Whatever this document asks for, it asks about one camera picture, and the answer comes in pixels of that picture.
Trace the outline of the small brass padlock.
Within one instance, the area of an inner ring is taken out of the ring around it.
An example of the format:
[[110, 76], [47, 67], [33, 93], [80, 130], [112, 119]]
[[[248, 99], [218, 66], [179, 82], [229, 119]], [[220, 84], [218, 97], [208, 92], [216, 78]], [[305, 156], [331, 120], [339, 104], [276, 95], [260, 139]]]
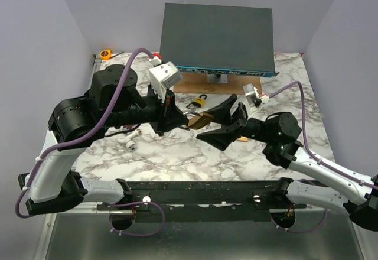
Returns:
[[184, 112], [184, 115], [186, 117], [190, 117], [188, 119], [188, 123], [181, 127], [182, 129], [185, 129], [185, 130], [191, 130], [191, 129], [199, 130], [205, 127], [206, 125], [208, 125], [214, 119], [213, 115], [206, 112], [198, 113], [195, 111], [187, 111], [187, 112]]

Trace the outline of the brass long-shackle padlock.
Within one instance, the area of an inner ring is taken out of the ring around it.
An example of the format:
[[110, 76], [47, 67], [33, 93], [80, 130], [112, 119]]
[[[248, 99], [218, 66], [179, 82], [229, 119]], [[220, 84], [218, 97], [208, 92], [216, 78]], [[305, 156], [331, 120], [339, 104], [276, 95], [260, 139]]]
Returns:
[[247, 137], [241, 136], [237, 140], [240, 142], [248, 142], [249, 139]]

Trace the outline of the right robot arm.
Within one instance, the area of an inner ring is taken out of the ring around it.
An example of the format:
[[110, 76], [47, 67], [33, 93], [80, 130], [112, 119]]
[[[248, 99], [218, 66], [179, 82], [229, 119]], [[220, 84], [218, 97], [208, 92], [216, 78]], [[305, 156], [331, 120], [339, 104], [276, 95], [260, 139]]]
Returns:
[[224, 151], [240, 137], [265, 144], [265, 158], [278, 167], [305, 174], [322, 183], [321, 187], [306, 185], [290, 178], [282, 178], [281, 186], [272, 192], [275, 206], [311, 204], [325, 209], [347, 213], [350, 220], [361, 228], [377, 231], [377, 177], [345, 168], [316, 154], [306, 142], [298, 141], [304, 129], [290, 112], [274, 113], [261, 121], [248, 118], [245, 105], [240, 103], [234, 113], [230, 107], [236, 97], [232, 95], [214, 108], [227, 116], [219, 129], [203, 132], [197, 139]]

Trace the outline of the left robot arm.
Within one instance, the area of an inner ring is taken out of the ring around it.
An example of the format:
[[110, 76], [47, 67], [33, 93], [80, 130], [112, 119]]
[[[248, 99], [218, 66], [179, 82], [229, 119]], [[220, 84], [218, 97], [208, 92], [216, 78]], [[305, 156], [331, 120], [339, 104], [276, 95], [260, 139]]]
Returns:
[[172, 63], [149, 70], [146, 96], [136, 88], [137, 73], [113, 64], [97, 71], [89, 90], [61, 101], [53, 110], [45, 143], [29, 174], [18, 177], [28, 217], [70, 210], [83, 202], [104, 202], [126, 209], [132, 195], [124, 180], [92, 180], [72, 170], [86, 148], [105, 137], [109, 128], [150, 124], [163, 134], [187, 123], [171, 88], [182, 78]]

